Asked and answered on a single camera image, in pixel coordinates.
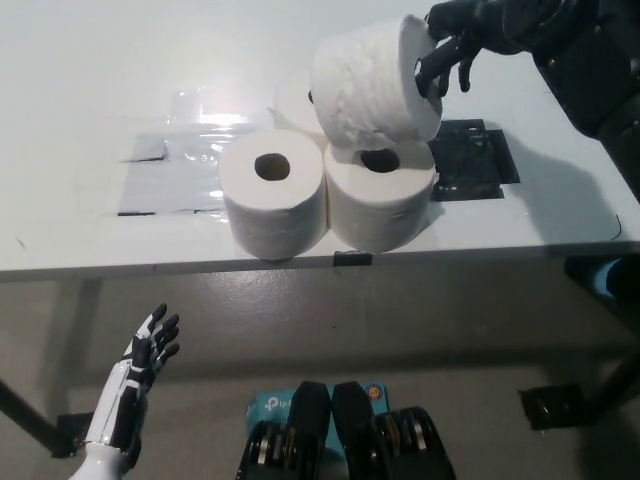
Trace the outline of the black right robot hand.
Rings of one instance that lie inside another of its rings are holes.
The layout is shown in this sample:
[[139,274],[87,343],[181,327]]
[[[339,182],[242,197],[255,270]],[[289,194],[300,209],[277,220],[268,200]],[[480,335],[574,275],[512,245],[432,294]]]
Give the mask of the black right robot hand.
[[436,48],[420,60],[416,85],[421,95],[435,86],[443,97],[450,72],[458,68],[460,89],[470,89],[470,70],[483,49],[514,55],[524,49],[522,37],[539,22],[533,1],[447,1],[426,16],[427,33]]

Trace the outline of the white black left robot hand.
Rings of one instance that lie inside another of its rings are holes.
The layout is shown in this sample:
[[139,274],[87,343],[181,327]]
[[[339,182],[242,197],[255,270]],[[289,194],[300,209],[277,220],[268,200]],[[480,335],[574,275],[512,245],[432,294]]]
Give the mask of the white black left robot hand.
[[138,327],[114,364],[93,413],[85,442],[128,452],[140,439],[147,395],[179,351],[179,316],[162,303]]

